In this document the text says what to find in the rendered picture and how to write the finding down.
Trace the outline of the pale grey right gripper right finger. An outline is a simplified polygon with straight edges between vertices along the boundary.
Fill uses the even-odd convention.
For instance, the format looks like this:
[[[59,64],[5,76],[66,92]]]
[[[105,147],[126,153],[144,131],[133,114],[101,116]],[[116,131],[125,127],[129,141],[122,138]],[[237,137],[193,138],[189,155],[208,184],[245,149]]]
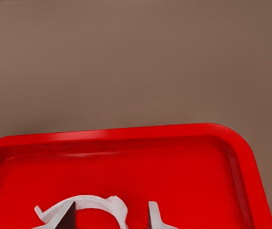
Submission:
[[[167,225],[162,221],[159,206],[155,201],[148,202],[148,228],[174,229],[173,226]]]

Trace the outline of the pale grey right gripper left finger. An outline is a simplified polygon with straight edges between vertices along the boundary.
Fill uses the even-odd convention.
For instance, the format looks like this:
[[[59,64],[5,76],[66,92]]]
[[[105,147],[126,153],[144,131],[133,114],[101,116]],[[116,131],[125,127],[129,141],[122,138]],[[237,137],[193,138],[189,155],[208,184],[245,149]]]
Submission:
[[[76,229],[76,202],[68,201],[44,216],[44,225],[32,229]]]

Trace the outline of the red plastic tray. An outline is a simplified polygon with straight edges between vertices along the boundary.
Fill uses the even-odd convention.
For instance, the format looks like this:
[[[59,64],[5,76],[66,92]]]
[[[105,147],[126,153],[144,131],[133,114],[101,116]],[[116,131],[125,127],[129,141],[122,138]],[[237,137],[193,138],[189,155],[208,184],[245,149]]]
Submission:
[[[118,196],[129,229],[148,229],[148,203],[178,229],[272,229],[254,154],[218,124],[162,125],[0,138],[0,229],[42,225],[77,195]]]

